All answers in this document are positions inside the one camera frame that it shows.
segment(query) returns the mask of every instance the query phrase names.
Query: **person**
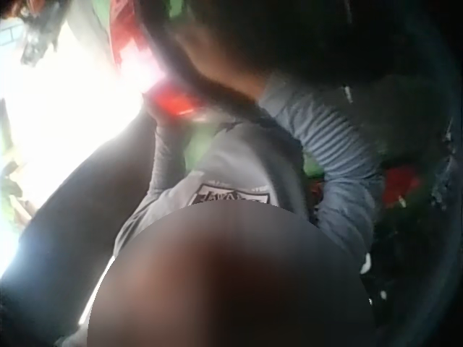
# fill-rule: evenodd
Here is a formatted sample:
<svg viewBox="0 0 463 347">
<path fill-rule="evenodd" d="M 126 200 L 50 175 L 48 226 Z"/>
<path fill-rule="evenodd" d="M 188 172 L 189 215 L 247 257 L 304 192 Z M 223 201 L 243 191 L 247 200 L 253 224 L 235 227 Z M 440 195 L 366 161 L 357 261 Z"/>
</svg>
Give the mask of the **person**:
<svg viewBox="0 0 463 347">
<path fill-rule="evenodd" d="M 206 9 L 214 3 L 196 2 L 206 3 Z M 152 179 L 122 227 L 114 255 L 157 220 L 201 202 L 252 200 L 309 220 L 313 206 L 302 173 L 304 151 L 325 172 L 316 225 L 360 269 L 373 242 L 383 192 L 374 150 L 349 118 L 324 103 L 310 84 L 279 69 L 272 59 L 261 66 L 250 61 L 214 23 L 205 16 L 178 29 L 176 39 L 199 73 L 253 101 L 262 121 L 228 124 L 186 173 L 184 127 L 158 109 L 149 110 L 157 122 Z M 62 346 L 85 346 L 86 329 Z"/>
</svg>

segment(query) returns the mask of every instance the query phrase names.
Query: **gray shirt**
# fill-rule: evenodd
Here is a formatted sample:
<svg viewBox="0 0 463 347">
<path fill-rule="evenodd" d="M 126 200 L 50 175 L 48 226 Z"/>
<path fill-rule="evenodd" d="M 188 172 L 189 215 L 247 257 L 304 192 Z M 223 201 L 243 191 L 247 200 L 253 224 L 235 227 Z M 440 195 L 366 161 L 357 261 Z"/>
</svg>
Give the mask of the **gray shirt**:
<svg viewBox="0 0 463 347">
<path fill-rule="evenodd" d="M 360 266 L 373 240 L 383 191 L 371 147 L 347 117 L 287 76 L 274 74 L 258 105 L 324 169 L 318 227 Z M 255 200 L 309 217 L 312 206 L 305 194 L 301 148 L 277 127 L 246 122 L 227 127 L 189 173 L 184 172 L 182 135 L 177 130 L 156 129 L 150 188 L 124 224 L 115 255 L 158 219 L 203 201 Z"/>
</svg>

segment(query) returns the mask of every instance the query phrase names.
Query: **dark hair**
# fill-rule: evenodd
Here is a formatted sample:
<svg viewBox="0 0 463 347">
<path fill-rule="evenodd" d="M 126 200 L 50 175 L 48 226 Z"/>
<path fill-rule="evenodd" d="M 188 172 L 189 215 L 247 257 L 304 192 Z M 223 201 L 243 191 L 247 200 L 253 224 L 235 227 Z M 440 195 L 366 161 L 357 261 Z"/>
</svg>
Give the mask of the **dark hair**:
<svg viewBox="0 0 463 347">
<path fill-rule="evenodd" d="M 384 36 L 359 20 L 351 22 L 352 8 L 344 0 L 188 0 L 188 4 L 197 20 L 252 67 L 282 69 L 324 83 L 365 79 L 387 65 L 384 52 L 378 52 L 386 45 Z M 369 15 L 371 22 L 378 20 L 375 13 Z"/>
</svg>

